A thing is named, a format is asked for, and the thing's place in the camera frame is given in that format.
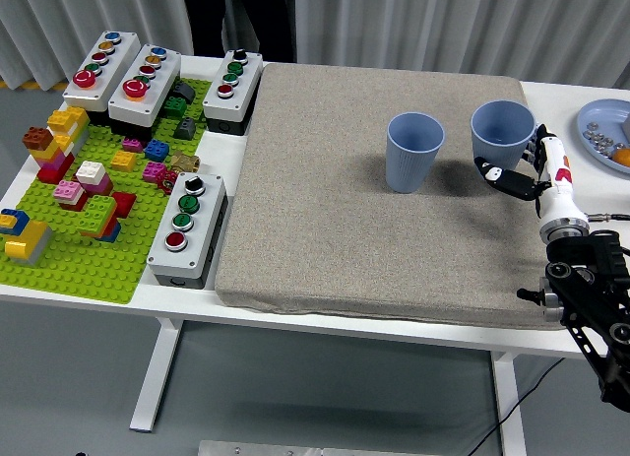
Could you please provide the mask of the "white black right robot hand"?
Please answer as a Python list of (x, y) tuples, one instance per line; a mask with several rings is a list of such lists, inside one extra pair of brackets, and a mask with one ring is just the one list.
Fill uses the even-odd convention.
[(474, 164), (492, 188), (524, 201), (534, 201), (539, 233), (545, 243), (557, 237), (586, 236), (589, 220), (574, 201), (573, 178), (562, 141), (541, 124), (530, 141), (530, 156), (538, 178), (503, 169), (476, 157)]

